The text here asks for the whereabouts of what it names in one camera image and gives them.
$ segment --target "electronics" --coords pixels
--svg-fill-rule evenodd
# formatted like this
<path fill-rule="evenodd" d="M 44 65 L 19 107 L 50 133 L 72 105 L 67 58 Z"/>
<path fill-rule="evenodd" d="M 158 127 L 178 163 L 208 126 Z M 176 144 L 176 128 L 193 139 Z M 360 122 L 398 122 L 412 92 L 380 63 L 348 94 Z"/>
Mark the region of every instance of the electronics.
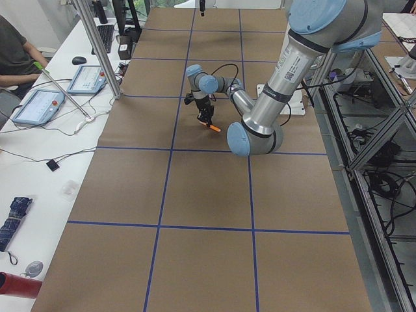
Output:
<path fill-rule="evenodd" d="M 101 41 L 103 42 L 105 52 L 111 52 L 111 44 L 112 44 L 112 35 L 114 34 L 114 26 L 113 25 L 98 25 L 97 30 Z M 94 48 L 91 50 L 91 54 L 96 54 Z"/>
<path fill-rule="evenodd" d="M 84 57 L 74 57 L 72 59 L 72 64 L 73 65 L 81 65 L 81 64 L 85 64 L 86 63 L 86 58 Z"/>
<path fill-rule="evenodd" d="M 64 100 L 62 92 L 39 89 L 23 104 L 12 121 L 27 125 L 45 124 L 55 115 Z"/>
<path fill-rule="evenodd" d="M 335 71 L 330 74 L 330 77 L 333 77 L 334 82 L 339 81 L 333 84 L 333 89 L 337 92 L 346 92 L 352 87 L 369 87 L 374 81 L 371 74 L 362 68 L 347 68 L 344 75 L 338 74 L 338 71 Z"/>
<path fill-rule="evenodd" d="M 81 65 L 73 76 L 67 92 L 76 96 L 93 96 L 104 87 L 105 81 L 100 65 Z"/>
<path fill-rule="evenodd" d="M 133 48 L 133 42 L 129 36 L 120 36 L 119 38 L 120 46 L 118 47 L 118 56 L 120 60 L 129 60 L 131 59 L 131 50 Z"/>
<path fill-rule="evenodd" d="M 56 162 L 56 161 L 54 161 L 53 159 L 51 159 L 50 161 L 48 161 L 47 163 L 46 163 L 46 166 L 53 172 L 53 171 L 55 171 L 56 169 L 58 169 L 59 168 L 59 165 L 58 165 L 58 163 Z"/>

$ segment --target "folded umbrella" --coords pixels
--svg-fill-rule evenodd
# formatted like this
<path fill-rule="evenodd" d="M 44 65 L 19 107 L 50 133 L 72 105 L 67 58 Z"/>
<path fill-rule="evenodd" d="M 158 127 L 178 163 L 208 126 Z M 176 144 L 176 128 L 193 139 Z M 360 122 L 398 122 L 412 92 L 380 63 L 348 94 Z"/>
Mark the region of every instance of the folded umbrella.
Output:
<path fill-rule="evenodd" d="M 31 198 L 27 198 L 27 197 L 15 197 L 14 198 L 12 204 L 10 205 L 10 212 L 8 214 L 8 218 L 6 219 L 4 225 L 0 228 L 0 252 L 6 251 L 7 245 L 9 244 L 14 233 L 18 229 L 21 219 L 26 215 L 26 210 L 31 203 L 32 203 Z M 10 256 L 10 262 L 13 265 L 16 265 L 17 258 L 16 258 L 16 262 L 13 263 L 10 252 L 8 252 L 8 254 Z"/>

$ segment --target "light blue joint cap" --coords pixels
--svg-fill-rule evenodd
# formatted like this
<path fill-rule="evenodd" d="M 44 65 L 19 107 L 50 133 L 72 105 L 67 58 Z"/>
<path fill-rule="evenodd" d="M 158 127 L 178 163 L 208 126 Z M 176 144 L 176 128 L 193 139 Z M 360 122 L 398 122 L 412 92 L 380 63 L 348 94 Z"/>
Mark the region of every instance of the light blue joint cap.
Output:
<path fill-rule="evenodd" d="M 206 75 L 200 79 L 199 88 L 205 93 L 212 94 L 218 90 L 218 81 L 214 76 Z"/>
<path fill-rule="evenodd" d="M 239 122 L 233 122 L 228 127 L 227 141 L 230 150 L 237 156 L 249 156 L 250 141 L 246 130 Z"/>
<path fill-rule="evenodd" d="M 352 51 L 359 51 L 368 49 L 370 47 L 374 47 L 380 42 L 382 38 L 382 32 L 376 32 L 375 34 L 371 34 L 370 36 L 357 39 L 354 41 L 346 42 L 345 44 L 339 44 L 332 47 L 332 52 L 339 53 L 339 52 L 352 52 Z"/>
<path fill-rule="evenodd" d="M 346 0 L 294 0 L 289 25 L 298 34 L 313 34 L 328 26 L 341 13 Z"/>
<path fill-rule="evenodd" d="M 200 72 L 202 72 L 202 67 L 199 64 L 191 65 L 186 70 L 187 77 L 190 77 Z"/>

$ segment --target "red cup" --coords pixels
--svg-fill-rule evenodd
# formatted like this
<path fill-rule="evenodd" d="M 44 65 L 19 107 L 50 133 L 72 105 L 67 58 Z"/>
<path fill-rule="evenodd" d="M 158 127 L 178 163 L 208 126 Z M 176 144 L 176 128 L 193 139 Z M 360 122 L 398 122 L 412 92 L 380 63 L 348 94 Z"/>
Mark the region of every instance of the red cup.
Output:
<path fill-rule="evenodd" d="M 0 294 L 33 299 L 38 296 L 41 286 L 42 281 L 37 279 L 0 272 Z"/>

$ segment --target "computer monitor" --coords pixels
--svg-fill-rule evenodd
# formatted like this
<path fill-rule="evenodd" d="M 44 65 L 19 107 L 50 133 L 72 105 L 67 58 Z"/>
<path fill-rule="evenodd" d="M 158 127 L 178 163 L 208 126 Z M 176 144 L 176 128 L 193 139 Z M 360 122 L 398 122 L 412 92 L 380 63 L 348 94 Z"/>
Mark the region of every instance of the computer monitor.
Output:
<path fill-rule="evenodd" d="M 138 23 L 136 8 L 133 0 L 128 0 L 129 7 L 126 7 L 125 0 L 112 0 L 112 7 L 114 9 L 114 15 L 117 19 L 118 34 L 120 36 L 129 36 L 132 41 L 137 42 L 142 29 Z M 133 23 L 135 28 L 125 28 L 126 24 L 126 11 L 130 10 L 131 17 L 133 18 Z"/>

